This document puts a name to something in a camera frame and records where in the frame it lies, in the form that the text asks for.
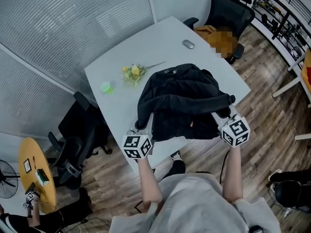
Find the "round wooden table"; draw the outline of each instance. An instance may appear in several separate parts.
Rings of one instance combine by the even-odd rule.
[[[29,160],[31,167],[31,170],[28,173],[26,173],[24,167],[24,162],[27,160]],[[43,169],[45,175],[49,179],[49,183],[46,186],[41,186],[39,183],[35,175],[37,169]],[[45,214],[55,211],[56,190],[49,163],[40,146],[30,137],[25,138],[19,146],[18,170],[25,191],[28,189],[32,182],[35,183],[35,188],[41,193],[40,201],[48,203],[40,203],[40,211]]]

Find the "yellow flower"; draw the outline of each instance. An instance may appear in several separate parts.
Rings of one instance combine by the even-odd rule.
[[[134,65],[134,66],[132,66],[132,74],[133,75],[139,75],[139,67],[138,66],[136,66],[136,65]]]

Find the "sneaker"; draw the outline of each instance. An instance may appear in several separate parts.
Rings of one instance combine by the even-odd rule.
[[[276,192],[276,184],[271,184],[270,190]]]
[[[275,173],[281,173],[282,172],[282,170],[281,169],[277,169],[277,170],[275,170],[272,174],[270,174],[269,175],[269,177],[268,177],[268,181],[270,181],[270,178],[271,178],[271,176],[272,175],[274,175]]]
[[[175,152],[171,155],[171,158],[173,161],[183,161],[183,159],[180,157],[179,151]]]
[[[89,198],[87,191],[85,188],[81,187],[79,188],[80,198],[79,200],[85,202],[87,205],[91,204],[91,199]]]

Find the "computer mouse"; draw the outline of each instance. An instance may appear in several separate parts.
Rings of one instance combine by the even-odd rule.
[[[186,47],[189,48],[189,49],[193,49],[194,46],[195,46],[195,45],[194,45],[191,41],[189,41],[189,40],[183,40],[183,45],[186,46]]]

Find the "gray shirt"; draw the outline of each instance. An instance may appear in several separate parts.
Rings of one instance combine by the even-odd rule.
[[[165,200],[145,214],[113,217],[110,233],[248,233],[260,225],[264,233],[280,233],[279,223],[263,198],[228,203],[210,174],[177,174],[160,182]]]

